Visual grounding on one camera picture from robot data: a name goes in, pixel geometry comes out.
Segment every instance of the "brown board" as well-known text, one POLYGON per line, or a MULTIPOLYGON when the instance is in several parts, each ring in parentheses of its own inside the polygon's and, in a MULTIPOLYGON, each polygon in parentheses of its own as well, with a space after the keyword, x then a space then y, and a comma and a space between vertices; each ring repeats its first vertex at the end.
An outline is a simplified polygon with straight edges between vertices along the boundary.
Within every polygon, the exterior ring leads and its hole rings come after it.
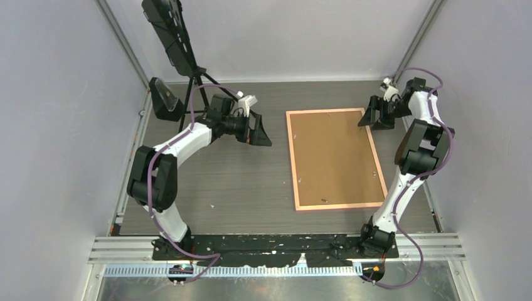
POLYGON ((363 108, 286 112, 296 210, 381 206, 387 190, 363 108))

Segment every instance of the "tripod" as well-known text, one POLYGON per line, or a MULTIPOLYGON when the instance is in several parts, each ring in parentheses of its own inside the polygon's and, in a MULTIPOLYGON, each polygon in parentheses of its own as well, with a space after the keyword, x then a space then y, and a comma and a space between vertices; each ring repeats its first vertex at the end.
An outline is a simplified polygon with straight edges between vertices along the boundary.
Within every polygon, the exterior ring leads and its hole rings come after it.
MULTIPOLYGON (((192 51, 192 45, 188 32, 183 20, 183 7, 179 0, 143 0, 142 8, 148 22, 155 29, 168 59, 178 73, 184 77, 189 77, 188 88, 186 89, 186 98, 184 101, 185 109, 188 107, 188 101, 194 81, 198 86, 203 84, 201 77, 207 78, 211 83, 219 83, 207 74, 207 69, 198 66, 196 58, 192 51)), ((236 96, 224 88, 221 90, 229 95, 235 102, 238 101, 236 96)), ((205 108, 209 107, 209 101, 204 88, 200 88, 201 98, 205 108)), ((194 112, 183 111, 179 131, 183 130, 185 114, 203 113, 204 111, 196 110, 194 112)))

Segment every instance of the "wooden frame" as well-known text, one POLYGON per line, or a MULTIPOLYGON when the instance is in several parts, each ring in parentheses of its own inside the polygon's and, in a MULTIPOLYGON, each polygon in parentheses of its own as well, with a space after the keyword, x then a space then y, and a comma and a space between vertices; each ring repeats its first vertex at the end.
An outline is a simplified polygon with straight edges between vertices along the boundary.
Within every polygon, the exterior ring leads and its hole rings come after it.
MULTIPOLYGON (((334 113, 334 112, 355 112, 360 111, 362 116, 365 113, 363 108, 338 108, 338 109, 327 109, 327 110, 300 110, 300 111, 287 111, 286 112, 286 121, 288 127, 288 142, 290 148, 290 163, 292 165, 292 183, 294 185, 294 199, 295 199, 295 210, 304 211, 304 210, 319 210, 319 209, 348 209, 348 208, 370 208, 370 207, 380 207, 382 202, 377 203, 357 203, 357 204, 331 204, 331 205, 310 205, 310 206, 300 206, 299 203, 299 188, 297 185, 297 171, 295 169, 295 153, 294 153, 294 141, 292 135, 292 124, 290 121, 290 116, 295 114, 312 114, 312 113, 334 113)), ((368 134, 368 139, 370 140, 371 152, 373 153, 373 159, 375 160, 376 171, 381 183, 384 197, 388 194, 386 188, 386 182, 383 177, 381 165, 379 158, 377 156, 377 151, 375 149, 375 143, 373 142, 373 136, 371 135, 370 127, 366 126, 366 133, 368 134)))

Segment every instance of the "white wall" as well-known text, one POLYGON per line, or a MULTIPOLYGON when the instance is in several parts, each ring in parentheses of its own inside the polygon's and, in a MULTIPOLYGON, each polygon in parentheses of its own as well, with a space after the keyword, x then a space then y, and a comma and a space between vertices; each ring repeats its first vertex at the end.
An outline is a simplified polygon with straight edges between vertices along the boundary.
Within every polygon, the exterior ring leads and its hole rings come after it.
POLYGON ((146 91, 93 1, 3 1, 0 28, 0 300, 79 300, 146 91))
POLYGON ((444 80, 438 104, 456 148, 431 181, 486 300, 532 293, 531 14, 526 0, 447 1, 410 64, 444 80))
MULTIPOLYGON (((141 0, 108 0, 147 76, 170 65, 141 0)), ((431 1, 182 0, 199 66, 217 80, 374 79, 393 73, 431 1)))

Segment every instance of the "gray floor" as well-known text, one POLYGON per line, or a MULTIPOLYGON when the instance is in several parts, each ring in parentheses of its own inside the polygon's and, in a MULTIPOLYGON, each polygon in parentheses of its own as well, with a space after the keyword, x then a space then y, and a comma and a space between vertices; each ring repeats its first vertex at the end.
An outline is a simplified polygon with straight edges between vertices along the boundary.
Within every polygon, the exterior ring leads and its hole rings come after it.
MULTIPOLYGON (((386 263, 382 283, 403 284, 419 262, 386 263)), ((409 287, 387 290, 358 277, 200 278, 174 287, 167 278, 104 278, 98 300, 460 300, 446 261, 428 261, 423 274, 409 287)))
MULTIPOLYGON (((192 232, 359 233, 375 209, 295 211, 285 112, 365 108, 371 95, 382 93, 378 89, 379 82, 239 83, 230 86, 257 96, 258 104, 253 109, 263 115, 263 124, 273 146, 250 146, 227 136, 183 163, 178 172, 176 201, 192 232)), ((184 98, 185 85, 173 88, 184 98)), ((212 95, 218 90, 208 88, 207 92, 212 95)), ((195 109, 202 108, 199 92, 195 99, 195 109)), ((158 120, 152 114, 144 145, 160 144, 177 133, 177 123, 158 120)), ((394 130, 373 132, 388 186, 395 175, 393 157, 404 134, 401 120, 394 130)), ((436 230, 423 189, 414 195, 401 224, 409 232, 436 230)), ((120 233, 153 235, 157 231, 144 209, 130 199, 120 233)))

